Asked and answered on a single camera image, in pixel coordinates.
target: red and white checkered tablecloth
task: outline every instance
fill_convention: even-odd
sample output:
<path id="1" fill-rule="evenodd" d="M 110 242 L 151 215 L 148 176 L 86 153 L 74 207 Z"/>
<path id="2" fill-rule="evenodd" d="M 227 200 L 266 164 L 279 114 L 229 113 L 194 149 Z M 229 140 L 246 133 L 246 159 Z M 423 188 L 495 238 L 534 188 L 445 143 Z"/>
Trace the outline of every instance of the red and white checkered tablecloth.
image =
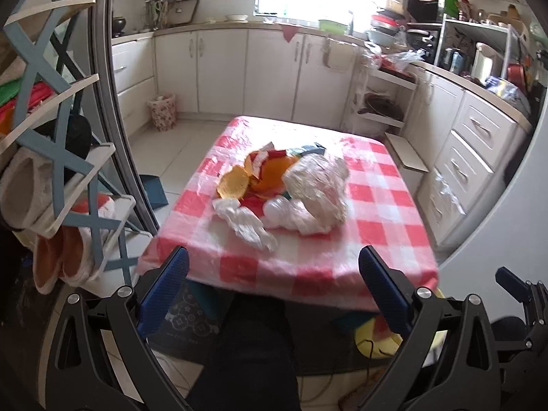
<path id="1" fill-rule="evenodd" d="M 315 142 L 343 156 L 350 170 L 347 220 L 327 235 L 271 230 L 274 253 L 240 240 L 212 207 L 220 175 L 272 141 L 277 149 Z M 256 117 L 229 123 L 139 259 L 138 271 L 158 267 L 176 245 L 190 255 L 188 278 L 220 288 L 352 310 L 377 307 L 358 271 L 371 244 L 389 267 L 415 286 L 437 285 L 438 268 L 415 204 L 388 151 L 378 141 Z"/>

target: black pot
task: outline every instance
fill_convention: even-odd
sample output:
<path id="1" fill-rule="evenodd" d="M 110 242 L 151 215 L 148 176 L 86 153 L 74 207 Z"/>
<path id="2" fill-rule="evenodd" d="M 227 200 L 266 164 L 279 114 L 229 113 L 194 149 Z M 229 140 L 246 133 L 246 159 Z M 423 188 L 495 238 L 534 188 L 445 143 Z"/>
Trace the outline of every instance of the black pot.
<path id="1" fill-rule="evenodd" d="M 113 17 L 112 19 L 112 33 L 120 34 L 125 27 L 124 17 Z"/>

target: person's leg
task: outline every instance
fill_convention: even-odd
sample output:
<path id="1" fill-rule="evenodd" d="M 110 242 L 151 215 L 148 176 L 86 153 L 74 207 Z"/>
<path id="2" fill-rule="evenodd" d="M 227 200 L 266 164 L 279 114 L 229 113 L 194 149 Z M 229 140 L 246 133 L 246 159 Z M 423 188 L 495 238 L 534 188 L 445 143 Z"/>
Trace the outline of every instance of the person's leg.
<path id="1" fill-rule="evenodd" d="M 186 400 L 195 411 L 300 411 L 283 301 L 234 297 L 213 353 Z"/>

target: black floor mat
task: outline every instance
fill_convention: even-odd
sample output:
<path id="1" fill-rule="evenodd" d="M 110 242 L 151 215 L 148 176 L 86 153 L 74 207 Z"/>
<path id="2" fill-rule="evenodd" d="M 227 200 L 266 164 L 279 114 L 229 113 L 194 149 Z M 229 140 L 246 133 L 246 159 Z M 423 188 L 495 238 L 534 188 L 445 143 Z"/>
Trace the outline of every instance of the black floor mat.
<path id="1" fill-rule="evenodd" d="M 227 310 L 233 293 L 223 290 L 220 293 Z M 298 376 L 367 369 L 369 360 L 357 350 L 353 335 L 339 332 L 332 324 L 345 313 L 331 307 L 287 302 L 286 316 L 295 342 Z M 160 329 L 149 336 L 149 345 L 169 356 L 204 364 L 221 322 L 222 319 L 207 318 L 184 285 Z"/>

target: trash bin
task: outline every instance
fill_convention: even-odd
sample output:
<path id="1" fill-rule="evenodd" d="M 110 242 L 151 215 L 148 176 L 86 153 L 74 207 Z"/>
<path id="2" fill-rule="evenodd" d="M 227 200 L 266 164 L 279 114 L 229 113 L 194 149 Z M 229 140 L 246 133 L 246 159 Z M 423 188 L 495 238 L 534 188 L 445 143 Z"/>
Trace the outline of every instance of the trash bin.
<path id="1" fill-rule="evenodd" d="M 148 102 L 154 127 L 158 131 L 167 131 L 177 122 L 175 95 L 157 96 Z"/>

